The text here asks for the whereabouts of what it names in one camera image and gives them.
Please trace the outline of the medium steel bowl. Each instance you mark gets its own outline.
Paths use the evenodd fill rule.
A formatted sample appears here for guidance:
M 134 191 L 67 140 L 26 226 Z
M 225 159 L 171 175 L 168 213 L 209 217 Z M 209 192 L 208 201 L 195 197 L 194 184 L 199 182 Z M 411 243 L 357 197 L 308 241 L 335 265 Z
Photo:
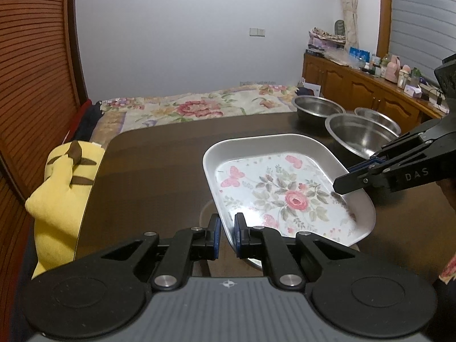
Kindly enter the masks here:
M 291 103 L 297 110 L 298 119 L 310 124 L 324 124 L 328 117 L 345 113 L 342 106 L 324 97 L 301 95 L 296 96 Z

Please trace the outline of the white paper bag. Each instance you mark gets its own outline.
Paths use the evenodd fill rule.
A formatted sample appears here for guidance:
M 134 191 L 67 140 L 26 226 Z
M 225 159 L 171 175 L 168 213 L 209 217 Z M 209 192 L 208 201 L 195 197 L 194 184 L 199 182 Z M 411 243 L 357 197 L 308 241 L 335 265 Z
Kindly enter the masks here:
M 303 83 L 303 87 L 304 87 L 304 89 L 307 89 L 314 96 L 316 96 L 316 97 L 320 96 L 320 93 L 321 93 L 321 86 L 320 85 L 304 82 Z

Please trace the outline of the beige curtain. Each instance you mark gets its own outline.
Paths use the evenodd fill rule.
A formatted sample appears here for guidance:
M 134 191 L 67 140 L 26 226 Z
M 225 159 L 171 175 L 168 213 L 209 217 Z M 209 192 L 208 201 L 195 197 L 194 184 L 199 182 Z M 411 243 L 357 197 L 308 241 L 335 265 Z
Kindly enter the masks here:
M 345 47 L 358 47 L 358 0 L 341 0 L 341 6 L 345 23 Z

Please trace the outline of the yellow plush toy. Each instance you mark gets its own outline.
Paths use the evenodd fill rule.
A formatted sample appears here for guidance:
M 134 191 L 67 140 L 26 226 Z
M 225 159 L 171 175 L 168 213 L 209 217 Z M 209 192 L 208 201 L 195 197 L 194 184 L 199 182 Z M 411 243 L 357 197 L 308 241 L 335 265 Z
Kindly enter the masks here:
M 37 265 L 33 275 L 74 260 L 76 244 L 90 191 L 105 150 L 87 141 L 54 148 L 47 160 L 44 182 L 25 202 L 34 218 Z

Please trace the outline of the stack of folded cloths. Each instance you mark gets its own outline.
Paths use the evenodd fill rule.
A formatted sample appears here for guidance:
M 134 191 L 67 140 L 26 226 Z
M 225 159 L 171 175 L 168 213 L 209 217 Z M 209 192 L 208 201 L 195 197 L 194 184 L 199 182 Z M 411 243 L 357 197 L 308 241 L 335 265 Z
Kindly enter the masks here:
M 325 57 L 327 52 L 345 49 L 345 36 L 333 35 L 320 28 L 308 32 L 308 48 L 306 52 L 314 56 Z

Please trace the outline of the white wall switch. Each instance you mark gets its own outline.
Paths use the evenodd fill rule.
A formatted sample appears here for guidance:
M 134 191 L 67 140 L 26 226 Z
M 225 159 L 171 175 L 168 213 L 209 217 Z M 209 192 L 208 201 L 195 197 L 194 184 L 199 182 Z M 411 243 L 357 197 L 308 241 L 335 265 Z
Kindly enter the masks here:
M 265 34 L 265 29 L 264 28 L 249 28 L 249 36 L 251 37 L 264 37 L 266 36 Z

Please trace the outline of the blue box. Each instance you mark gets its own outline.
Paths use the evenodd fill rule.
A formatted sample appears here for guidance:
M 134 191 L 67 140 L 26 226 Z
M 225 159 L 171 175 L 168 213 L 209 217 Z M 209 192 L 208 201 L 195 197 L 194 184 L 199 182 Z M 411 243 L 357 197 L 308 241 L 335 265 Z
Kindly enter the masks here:
M 370 52 L 366 50 L 361 50 L 355 48 L 354 46 L 351 46 L 349 48 L 349 54 L 350 56 L 355 57 L 357 60 L 364 60 L 366 63 L 370 61 Z

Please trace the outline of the floral bed blanket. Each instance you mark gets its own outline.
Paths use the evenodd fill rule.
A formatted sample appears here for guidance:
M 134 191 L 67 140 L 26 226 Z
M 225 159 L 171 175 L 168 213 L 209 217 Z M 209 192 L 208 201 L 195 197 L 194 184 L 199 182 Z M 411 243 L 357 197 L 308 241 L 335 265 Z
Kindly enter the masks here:
M 118 134 L 145 127 L 295 111 L 297 87 L 253 84 L 209 93 L 168 97 L 122 97 L 101 102 L 102 118 L 90 140 L 105 148 Z

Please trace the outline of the wooden sideboard cabinet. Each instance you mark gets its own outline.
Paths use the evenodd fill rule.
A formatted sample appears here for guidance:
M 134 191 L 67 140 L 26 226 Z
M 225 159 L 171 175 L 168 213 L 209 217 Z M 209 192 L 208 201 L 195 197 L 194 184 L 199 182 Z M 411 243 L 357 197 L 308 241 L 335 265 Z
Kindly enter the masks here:
M 404 133 L 425 121 L 444 116 L 427 101 L 409 97 L 383 78 L 309 53 L 304 54 L 302 77 L 310 84 L 319 85 L 323 97 L 345 110 L 358 107 L 376 110 L 395 121 Z

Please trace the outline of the large steel bowl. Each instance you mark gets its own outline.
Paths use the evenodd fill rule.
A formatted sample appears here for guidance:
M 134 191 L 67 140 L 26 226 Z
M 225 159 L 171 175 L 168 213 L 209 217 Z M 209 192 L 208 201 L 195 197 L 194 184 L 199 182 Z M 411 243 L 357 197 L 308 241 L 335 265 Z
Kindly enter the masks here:
M 390 129 L 353 113 L 333 114 L 325 120 L 326 131 L 337 151 L 345 151 L 361 160 L 368 160 L 398 135 Z

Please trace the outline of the wooden louvered wardrobe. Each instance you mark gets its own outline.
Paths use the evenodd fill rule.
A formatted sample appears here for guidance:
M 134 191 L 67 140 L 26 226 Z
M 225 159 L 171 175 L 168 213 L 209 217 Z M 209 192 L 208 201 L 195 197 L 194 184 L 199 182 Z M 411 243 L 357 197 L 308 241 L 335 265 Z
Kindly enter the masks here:
M 32 218 L 25 200 L 87 100 L 75 0 L 1 0 L 1 338 Z

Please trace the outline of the small steel bowl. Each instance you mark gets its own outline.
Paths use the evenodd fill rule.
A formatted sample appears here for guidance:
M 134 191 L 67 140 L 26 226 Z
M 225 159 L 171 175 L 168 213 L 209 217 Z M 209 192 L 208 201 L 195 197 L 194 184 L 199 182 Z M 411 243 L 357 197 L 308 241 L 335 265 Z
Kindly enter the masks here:
M 386 128 L 388 128 L 390 131 L 392 131 L 397 136 L 401 135 L 400 126 L 395 121 L 393 121 L 391 118 L 389 118 L 388 116 L 386 116 L 376 110 L 371 110 L 371 109 L 364 108 L 364 107 L 358 107 L 358 108 L 355 108 L 354 113 L 357 116 L 367 118 L 371 121 L 381 124 L 382 126 L 385 126 Z

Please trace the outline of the floral square plate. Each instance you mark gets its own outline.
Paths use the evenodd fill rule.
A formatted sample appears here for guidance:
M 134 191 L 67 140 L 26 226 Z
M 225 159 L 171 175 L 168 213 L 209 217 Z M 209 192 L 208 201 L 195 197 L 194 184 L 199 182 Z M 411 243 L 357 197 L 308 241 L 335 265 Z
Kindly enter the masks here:
M 314 232 L 346 246 L 367 237 L 376 210 L 363 190 L 343 195 L 333 183 L 347 170 L 319 141 L 277 134 L 220 141 L 203 155 L 203 170 L 229 244 L 242 213 L 248 226 L 284 237 Z

